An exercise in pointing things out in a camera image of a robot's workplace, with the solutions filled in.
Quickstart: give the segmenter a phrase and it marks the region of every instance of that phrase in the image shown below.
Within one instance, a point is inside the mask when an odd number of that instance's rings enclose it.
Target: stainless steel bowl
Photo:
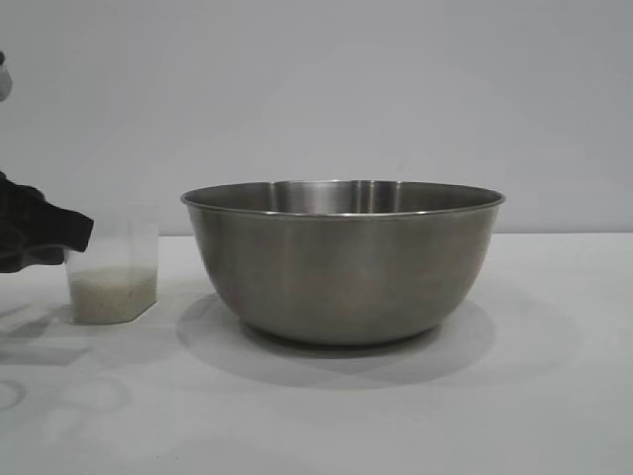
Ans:
[[[496,191],[393,181],[284,181],[186,193],[222,300],[245,322],[318,344],[439,324],[479,273]]]

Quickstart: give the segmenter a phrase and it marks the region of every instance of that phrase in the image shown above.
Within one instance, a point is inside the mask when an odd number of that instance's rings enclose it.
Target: bowl rim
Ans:
[[[237,186],[248,186],[248,185],[280,185],[280,184],[293,184],[293,183],[390,183],[395,185],[402,184],[413,184],[413,185],[424,185],[424,186],[432,186],[438,188],[453,188],[453,189],[462,189],[462,190],[470,190],[481,193],[490,193],[495,195],[495,198],[488,203],[482,203],[480,205],[474,206],[462,206],[458,208],[442,208],[438,210],[425,210],[425,211],[398,211],[393,213],[295,213],[295,212],[284,212],[284,211],[264,211],[264,210],[246,210],[241,208],[230,208],[225,206],[215,206],[215,205],[206,205],[203,203],[196,202],[192,199],[192,195],[206,191],[211,189],[218,188],[228,188],[228,187],[237,187]],[[332,179],[332,180],[281,180],[281,181],[248,181],[242,183],[228,183],[222,185],[214,185],[214,186],[205,186],[202,188],[196,188],[190,191],[187,191],[180,197],[180,201],[192,208],[197,208],[201,210],[229,213],[229,214],[241,214],[241,215],[254,215],[254,216],[270,216],[270,217],[295,217],[295,218],[330,218],[330,219],[338,219],[338,218],[354,218],[354,219],[374,219],[374,218],[396,218],[396,217],[409,217],[409,216],[428,216],[428,215],[443,215],[443,214],[454,214],[454,213],[467,213],[479,210],[485,210],[487,208],[495,208],[499,205],[502,205],[505,202],[505,195],[502,193],[491,190],[489,188],[483,188],[479,186],[471,186],[471,185],[462,185],[462,184],[453,184],[453,183],[439,183],[439,182],[430,182],[430,181],[409,181],[409,180],[343,180],[343,179]]]

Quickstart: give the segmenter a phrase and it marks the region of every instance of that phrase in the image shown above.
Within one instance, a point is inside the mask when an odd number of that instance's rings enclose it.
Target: white table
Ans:
[[[67,322],[63,269],[0,276],[0,473],[633,473],[633,235],[495,236],[439,332],[309,353],[245,332],[193,240],[161,298]]]

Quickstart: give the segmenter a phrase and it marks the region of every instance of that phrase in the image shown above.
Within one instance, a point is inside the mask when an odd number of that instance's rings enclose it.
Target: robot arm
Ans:
[[[0,51],[0,101],[12,85]],[[67,249],[86,249],[92,227],[90,218],[57,208],[40,190],[13,183],[0,171],[0,273],[61,264]]]

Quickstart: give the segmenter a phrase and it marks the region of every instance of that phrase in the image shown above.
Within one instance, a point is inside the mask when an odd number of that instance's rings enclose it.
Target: clear plastic cup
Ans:
[[[86,251],[66,255],[74,321],[103,325],[136,319],[156,302],[155,207],[104,205],[78,211],[95,225]]]

